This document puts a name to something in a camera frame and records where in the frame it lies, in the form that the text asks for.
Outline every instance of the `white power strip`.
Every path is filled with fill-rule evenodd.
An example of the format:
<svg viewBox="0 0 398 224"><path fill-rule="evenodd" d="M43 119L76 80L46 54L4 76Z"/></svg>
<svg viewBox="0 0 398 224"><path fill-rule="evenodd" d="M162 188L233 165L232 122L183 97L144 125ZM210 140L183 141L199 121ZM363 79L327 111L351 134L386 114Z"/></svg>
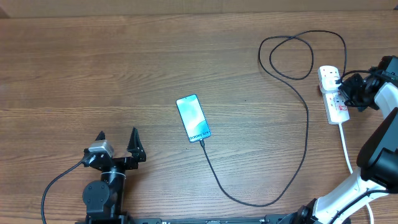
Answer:
<svg viewBox="0 0 398 224"><path fill-rule="evenodd" d="M329 124L340 124L349 120L345 99L338 90L341 84L336 84L336 80L340 79L338 69L324 65L318 69L318 77Z"/></svg>

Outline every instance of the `wood grain surface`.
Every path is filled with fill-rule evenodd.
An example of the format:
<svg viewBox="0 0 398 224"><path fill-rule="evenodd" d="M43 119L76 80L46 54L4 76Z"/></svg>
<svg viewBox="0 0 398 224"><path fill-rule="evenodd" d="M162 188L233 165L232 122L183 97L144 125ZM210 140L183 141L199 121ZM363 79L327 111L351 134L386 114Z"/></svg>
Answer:
<svg viewBox="0 0 398 224"><path fill-rule="evenodd" d="M11 18L393 10L396 0L0 0Z"/></svg>
<svg viewBox="0 0 398 224"><path fill-rule="evenodd" d="M333 190L349 172L338 127L329 125L317 68L343 66L330 34L306 34L310 76L292 81L310 111L308 153L274 205L252 208L219 190L199 143L190 144L175 100L196 93L213 136L206 148L234 197L266 203L280 194L304 149L305 110L295 93L261 71L262 39L310 29L345 38L348 70L368 69L398 51L398 13L290 12L0 20L0 223L41 223L47 184L74 165L103 130L116 156L139 130L147 162L127 172L124 209L134 217L261 217L290 213ZM279 43L263 46L269 51ZM281 46L274 65L301 77L310 51ZM382 121L380 111L349 110L344 124L351 163ZM81 193L100 173L78 167L56 182L45 203L48 223L85 217ZM396 223L397 197L371 203L376 223ZM361 209L353 223L368 223Z"/></svg>

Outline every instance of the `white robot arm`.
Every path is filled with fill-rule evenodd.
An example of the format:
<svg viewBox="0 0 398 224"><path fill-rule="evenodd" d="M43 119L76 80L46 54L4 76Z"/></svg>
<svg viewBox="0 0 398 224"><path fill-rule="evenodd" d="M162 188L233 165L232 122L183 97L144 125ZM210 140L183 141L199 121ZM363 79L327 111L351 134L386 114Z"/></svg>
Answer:
<svg viewBox="0 0 398 224"><path fill-rule="evenodd" d="M388 195L382 192L369 194L348 207L366 192L395 192L393 188L396 180L393 178L398 173L398 58L383 57L379 66L371 70L377 75L370 75L362 80L359 74L355 74L347 79L346 85L341 85L340 90L349 101L348 104L358 107L360 111L367 106L380 109L384 122L362 147L357 159L359 167L335 190L320 197L313 204L312 218L318 223L342 224L367 203Z"/></svg>

